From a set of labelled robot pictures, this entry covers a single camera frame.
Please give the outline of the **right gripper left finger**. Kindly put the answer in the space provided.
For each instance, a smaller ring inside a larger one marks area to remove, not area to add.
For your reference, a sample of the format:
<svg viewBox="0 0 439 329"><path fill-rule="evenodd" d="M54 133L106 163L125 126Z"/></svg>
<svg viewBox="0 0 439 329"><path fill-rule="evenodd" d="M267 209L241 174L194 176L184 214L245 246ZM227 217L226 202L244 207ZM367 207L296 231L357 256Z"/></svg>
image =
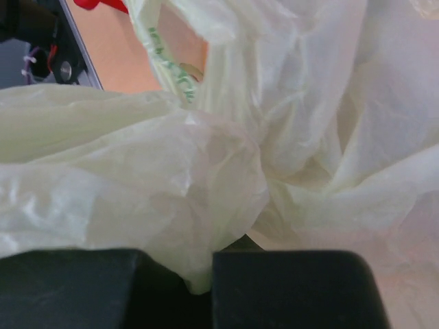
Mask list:
<svg viewBox="0 0 439 329"><path fill-rule="evenodd" d="M211 328L211 296L133 249L1 260L2 328Z"/></svg>

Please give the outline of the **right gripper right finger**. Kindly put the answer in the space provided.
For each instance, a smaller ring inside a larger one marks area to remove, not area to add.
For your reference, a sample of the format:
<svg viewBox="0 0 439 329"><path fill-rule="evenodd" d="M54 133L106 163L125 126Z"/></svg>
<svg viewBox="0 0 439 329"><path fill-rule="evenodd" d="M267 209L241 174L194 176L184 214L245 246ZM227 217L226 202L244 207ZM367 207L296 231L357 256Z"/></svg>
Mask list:
<svg viewBox="0 0 439 329"><path fill-rule="evenodd" d="M368 263L344 250L264 251L245 236L213 255L213 328L390 328Z"/></svg>

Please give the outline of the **pale green plastic bag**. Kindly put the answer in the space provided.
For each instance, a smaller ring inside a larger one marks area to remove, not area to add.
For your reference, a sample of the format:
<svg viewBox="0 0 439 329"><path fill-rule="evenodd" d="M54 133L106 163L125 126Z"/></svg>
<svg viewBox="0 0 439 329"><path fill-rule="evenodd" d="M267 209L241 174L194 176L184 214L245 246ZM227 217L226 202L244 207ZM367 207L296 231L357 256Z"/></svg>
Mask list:
<svg viewBox="0 0 439 329"><path fill-rule="evenodd" d="M1 91L1 257L139 249L195 296L292 296L286 255L364 259L391 328L438 327L438 15L415 1L129 1L160 91Z"/></svg>

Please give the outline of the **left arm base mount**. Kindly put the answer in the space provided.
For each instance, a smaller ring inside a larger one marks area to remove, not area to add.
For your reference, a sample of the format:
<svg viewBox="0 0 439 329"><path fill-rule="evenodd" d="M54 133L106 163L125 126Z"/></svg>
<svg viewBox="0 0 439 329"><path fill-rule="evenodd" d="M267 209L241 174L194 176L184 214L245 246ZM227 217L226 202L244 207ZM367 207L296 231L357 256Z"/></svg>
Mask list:
<svg viewBox="0 0 439 329"><path fill-rule="evenodd" d="M64 26L59 1L1 2L1 87L73 84L78 59Z"/></svg>

